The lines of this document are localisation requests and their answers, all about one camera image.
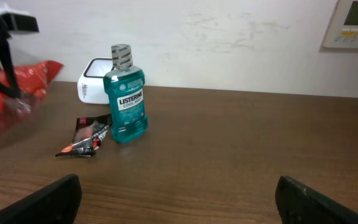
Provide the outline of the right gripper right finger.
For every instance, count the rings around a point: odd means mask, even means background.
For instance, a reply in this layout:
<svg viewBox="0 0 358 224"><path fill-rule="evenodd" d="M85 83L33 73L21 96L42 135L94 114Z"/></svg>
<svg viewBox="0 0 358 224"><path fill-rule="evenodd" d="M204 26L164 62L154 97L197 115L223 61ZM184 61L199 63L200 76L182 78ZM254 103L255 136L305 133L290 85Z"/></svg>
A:
<svg viewBox="0 0 358 224"><path fill-rule="evenodd" d="M283 224L358 224L358 213L287 175L279 178L275 203Z"/></svg>

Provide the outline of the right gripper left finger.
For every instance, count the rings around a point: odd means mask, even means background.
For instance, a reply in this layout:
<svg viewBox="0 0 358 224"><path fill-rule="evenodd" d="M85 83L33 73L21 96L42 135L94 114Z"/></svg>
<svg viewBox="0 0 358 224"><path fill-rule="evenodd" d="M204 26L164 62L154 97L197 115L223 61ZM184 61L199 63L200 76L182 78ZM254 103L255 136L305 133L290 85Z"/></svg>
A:
<svg viewBox="0 0 358 224"><path fill-rule="evenodd" d="M82 198L79 177L68 174L0 210L0 224L72 224Z"/></svg>

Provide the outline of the hex wrench set packet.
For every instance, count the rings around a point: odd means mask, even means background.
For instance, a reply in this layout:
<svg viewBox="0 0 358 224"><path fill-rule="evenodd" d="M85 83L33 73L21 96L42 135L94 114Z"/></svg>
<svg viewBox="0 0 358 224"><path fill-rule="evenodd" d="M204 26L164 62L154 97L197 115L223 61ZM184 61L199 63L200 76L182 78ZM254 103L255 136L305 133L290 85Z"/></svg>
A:
<svg viewBox="0 0 358 224"><path fill-rule="evenodd" d="M56 157L92 157L100 148L106 137L112 119L110 114L76 119L74 137L67 147L58 152Z"/></svg>

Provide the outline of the red snack bag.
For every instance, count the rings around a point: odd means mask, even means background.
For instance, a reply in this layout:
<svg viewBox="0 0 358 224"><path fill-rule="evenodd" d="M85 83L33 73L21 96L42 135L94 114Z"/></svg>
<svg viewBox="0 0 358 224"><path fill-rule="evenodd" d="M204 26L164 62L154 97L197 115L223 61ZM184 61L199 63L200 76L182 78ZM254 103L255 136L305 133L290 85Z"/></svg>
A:
<svg viewBox="0 0 358 224"><path fill-rule="evenodd" d="M25 120L39 108L49 84L62 68L63 64L53 60L16 66L14 74L19 86L19 96L14 95L7 75L4 70L0 70L0 134Z"/></svg>

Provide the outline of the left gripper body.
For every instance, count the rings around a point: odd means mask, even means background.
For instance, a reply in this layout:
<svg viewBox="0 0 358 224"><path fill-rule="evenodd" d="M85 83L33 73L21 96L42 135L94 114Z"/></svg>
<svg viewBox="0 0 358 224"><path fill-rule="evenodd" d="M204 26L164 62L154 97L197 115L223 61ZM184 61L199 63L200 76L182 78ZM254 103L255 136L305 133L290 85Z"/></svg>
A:
<svg viewBox="0 0 358 224"><path fill-rule="evenodd" d="M0 12L0 38L11 34L39 33L39 25L34 16L17 12Z"/></svg>

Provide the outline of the teal mouthwash bottle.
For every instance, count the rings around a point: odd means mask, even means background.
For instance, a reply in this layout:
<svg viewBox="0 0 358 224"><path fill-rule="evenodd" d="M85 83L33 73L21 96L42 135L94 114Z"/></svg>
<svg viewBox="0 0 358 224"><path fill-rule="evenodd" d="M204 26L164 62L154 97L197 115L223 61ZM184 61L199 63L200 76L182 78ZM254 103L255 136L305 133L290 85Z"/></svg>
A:
<svg viewBox="0 0 358 224"><path fill-rule="evenodd" d="M112 137L127 143L140 137L148 128L145 113L144 71L133 65L130 45L111 46L112 70L103 77L104 91L109 99Z"/></svg>

